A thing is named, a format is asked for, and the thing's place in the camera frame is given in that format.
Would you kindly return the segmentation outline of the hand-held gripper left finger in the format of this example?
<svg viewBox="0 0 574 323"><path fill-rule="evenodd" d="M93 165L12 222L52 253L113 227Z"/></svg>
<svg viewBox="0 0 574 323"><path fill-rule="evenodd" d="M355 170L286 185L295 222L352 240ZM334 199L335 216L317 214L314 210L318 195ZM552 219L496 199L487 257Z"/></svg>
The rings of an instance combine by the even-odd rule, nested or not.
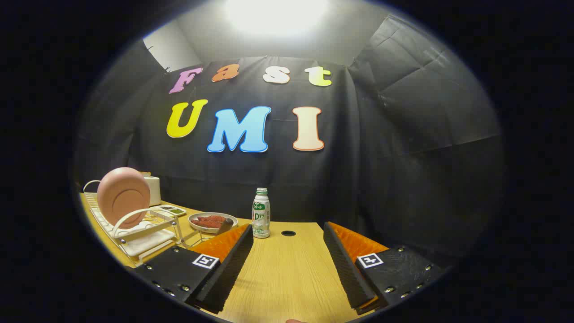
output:
<svg viewBox="0 0 574 323"><path fill-rule="evenodd" d="M218 314L252 246L252 225L244 224L191 249L167 249L136 267L135 274L172 298Z"/></svg>

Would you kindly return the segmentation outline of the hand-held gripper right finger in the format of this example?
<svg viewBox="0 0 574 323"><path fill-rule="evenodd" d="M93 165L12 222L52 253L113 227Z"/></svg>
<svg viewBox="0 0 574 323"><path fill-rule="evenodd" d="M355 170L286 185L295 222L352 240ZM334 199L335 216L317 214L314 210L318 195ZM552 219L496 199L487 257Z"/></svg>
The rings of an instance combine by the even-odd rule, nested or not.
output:
<svg viewBox="0 0 574 323"><path fill-rule="evenodd" d="M412 248L386 247L333 222L324 223L323 239L357 314L396 306L444 274L442 266Z"/></svg>

